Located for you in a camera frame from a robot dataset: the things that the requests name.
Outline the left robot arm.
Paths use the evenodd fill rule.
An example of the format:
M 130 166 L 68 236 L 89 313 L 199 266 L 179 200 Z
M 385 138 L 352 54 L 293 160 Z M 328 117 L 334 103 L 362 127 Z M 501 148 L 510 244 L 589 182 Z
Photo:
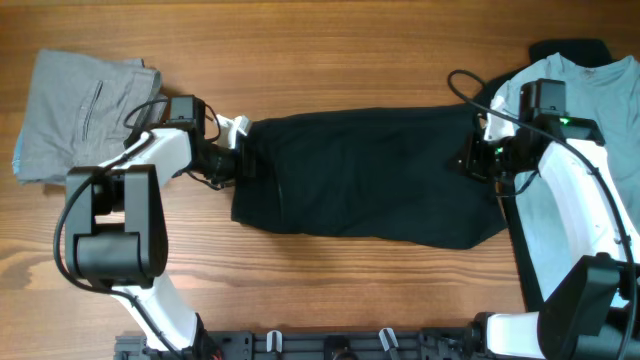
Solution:
M 152 359 L 219 359 L 220 347 L 181 298 L 167 271 L 161 188 L 185 173 L 223 187 L 255 174 L 256 159 L 204 138 L 194 126 L 160 126 L 98 166 L 76 167 L 54 233 L 60 273 L 84 291 L 116 298 L 146 336 Z

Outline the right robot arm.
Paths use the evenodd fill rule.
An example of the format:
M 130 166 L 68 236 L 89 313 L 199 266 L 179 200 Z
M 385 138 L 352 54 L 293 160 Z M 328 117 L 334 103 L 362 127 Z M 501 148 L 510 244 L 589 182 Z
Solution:
M 456 160 L 481 182 L 526 170 L 540 176 L 573 261 L 539 310 L 480 314 L 470 327 L 472 351 L 492 358 L 638 358 L 639 237 L 609 175 L 597 124 L 539 114 L 497 142 L 471 132 Z

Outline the black shorts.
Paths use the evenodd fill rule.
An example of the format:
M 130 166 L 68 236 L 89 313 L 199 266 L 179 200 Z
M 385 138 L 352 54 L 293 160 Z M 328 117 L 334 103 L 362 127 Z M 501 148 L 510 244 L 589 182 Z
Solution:
M 490 186 L 455 170 L 473 130 L 464 104 L 298 114 L 256 122 L 256 173 L 233 221 L 281 234 L 378 237 L 469 249 L 505 229 Z

